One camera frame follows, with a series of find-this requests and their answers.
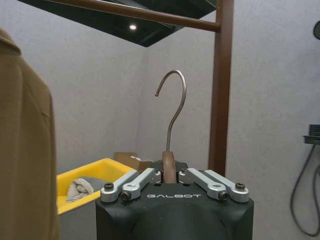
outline metal hanger hook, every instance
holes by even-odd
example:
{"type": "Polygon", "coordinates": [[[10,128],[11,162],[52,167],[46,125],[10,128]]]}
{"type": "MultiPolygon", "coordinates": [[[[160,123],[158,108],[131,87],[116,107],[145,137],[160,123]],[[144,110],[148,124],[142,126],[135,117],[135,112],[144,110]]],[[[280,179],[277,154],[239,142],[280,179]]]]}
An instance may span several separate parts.
{"type": "Polygon", "coordinates": [[[182,108],[184,107],[184,104],[185,104],[185,101],[186,101],[186,96],[187,96],[187,85],[186,85],[186,80],[185,80],[185,77],[184,75],[179,71],[179,70],[171,70],[170,72],[168,72],[164,77],[163,79],[161,80],[156,92],[155,92],[155,96],[158,97],[159,96],[159,93],[160,93],[160,90],[162,88],[162,86],[164,85],[165,81],[167,80],[167,78],[172,75],[172,74],[178,74],[179,77],[181,78],[181,81],[182,81],[182,96],[181,96],[181,102],[180,102],[180,105],[177,109],[177,111],[175,112],[173,118],[171,119],[171,122],[169,124],[169,127],[168,127],[168,133],[167,133],[167,136],[166,136],[166,149],[165,151],[166,152],[169,152],[170,151],[170,142],[171,142],[171,130],[172,130],[172,126],[174,125],[177,117],[179,116],[182,108]]]}

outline horizontal rail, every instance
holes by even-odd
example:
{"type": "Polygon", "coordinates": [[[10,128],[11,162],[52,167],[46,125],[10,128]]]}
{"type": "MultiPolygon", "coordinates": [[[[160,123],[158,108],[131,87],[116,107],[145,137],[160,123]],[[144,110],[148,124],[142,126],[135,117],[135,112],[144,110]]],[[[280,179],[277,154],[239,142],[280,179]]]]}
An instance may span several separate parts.
{"type": "Polygon", "coordinates": [[[101,0],[47,0],[54,3],[95,10],[99,12],[116,14],[136,19],[161,22],[166,24],[180,25],[184,27],[202,29],[211,32],[219,32],[220,24],[211,21],[204,21],[185,16],[179,16],[159,11],[121,5],[101,0]]]}

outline yellow plastic tray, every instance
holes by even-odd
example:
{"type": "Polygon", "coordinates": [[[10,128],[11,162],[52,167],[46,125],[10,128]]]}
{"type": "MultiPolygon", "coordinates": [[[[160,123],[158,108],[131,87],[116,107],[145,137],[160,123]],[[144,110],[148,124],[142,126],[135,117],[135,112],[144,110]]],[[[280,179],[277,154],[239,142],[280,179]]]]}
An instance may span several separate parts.
{"type": "Polygon", "coordinates": [[[58,208],[58,214],[63,214],[76,209],[82,205],[85,205],[100,197],[100,191],[95,191],[94,193],[85,196],[74,202],[66,202],[67,193],[70,184],[73,180],[87,176],[103,179],[106,182],[114,182],[122,175],[126,174],[132,170],[132,168],[123,165],[117,161],[110,158],[101,159],[93,163],[78,167],[71,171],[59,174],[56,177],[57,181],[57,199],[56,204],[58,208]]]}

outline clothes hanger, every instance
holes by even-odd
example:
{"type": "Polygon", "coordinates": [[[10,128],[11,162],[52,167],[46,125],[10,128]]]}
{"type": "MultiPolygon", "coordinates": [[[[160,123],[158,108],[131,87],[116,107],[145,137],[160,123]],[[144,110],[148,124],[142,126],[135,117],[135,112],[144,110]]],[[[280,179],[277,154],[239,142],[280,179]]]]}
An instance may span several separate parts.
{"type": "Polygon", "coordinates": [[[171,70],[168,72],[163,79],[161,80],[156,92],[155,96],[158,97],[159,93],[161,91],[162,86],[164,85],[165,81],[169,76],[172,74],[177,74],[181,78],[182,82],[182,96],[181,96],[181,101],[178,109],[176,110],[173,118],[170,121],[169,127],[168,127],[168,132],[166,136],[166,149],[165,151],[162,152],[162,168],[163,168],[163,182],[166,184],[175,184],[177,183],[177,177],[176,177],[176,162],[175,162],[175,157],[174,153],[170,151],[170,143],[171,143],[171,130],[172,127],[179,116],[182,108],[184,107],[185,101],[186,101],[186,96],[187,96],[187,85],[186,85],[186,80],[184,75],[181,73],[179,70],[171,70]]]}

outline black screw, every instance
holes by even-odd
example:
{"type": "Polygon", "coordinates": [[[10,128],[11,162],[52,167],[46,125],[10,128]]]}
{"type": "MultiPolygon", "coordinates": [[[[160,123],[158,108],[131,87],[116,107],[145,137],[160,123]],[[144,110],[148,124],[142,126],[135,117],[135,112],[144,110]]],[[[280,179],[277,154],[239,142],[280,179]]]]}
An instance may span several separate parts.
{"type": "Polygon", "coordinates": [[[225,191],[219,192],[219,200],[225,201],[229,198],[229,194],[225,191]]]}
{"type": "Polygon", "coordinates": [[[105,184],[104,184],[104,189],[105,189],[105,190],[112,190],[112,189],[114,189],[114,184],[113,184],[113,182],[107,182],[107,183],[105,183],[105,184]]]}
{"type": "Polygon", "coordinates": [[[238,189],[238,190],[244,190],[246,188],[246,185],[242,182],[237,182],[235,184],[235,188],[238,189]]]}
{"type": "Polygon", "coordinates": [[[123,200],[123,201],[129,201],[131,200],[131,193],[128,192],[128,191],[123,191],[121,194],[120,194],[120,198],[123,200]]]}

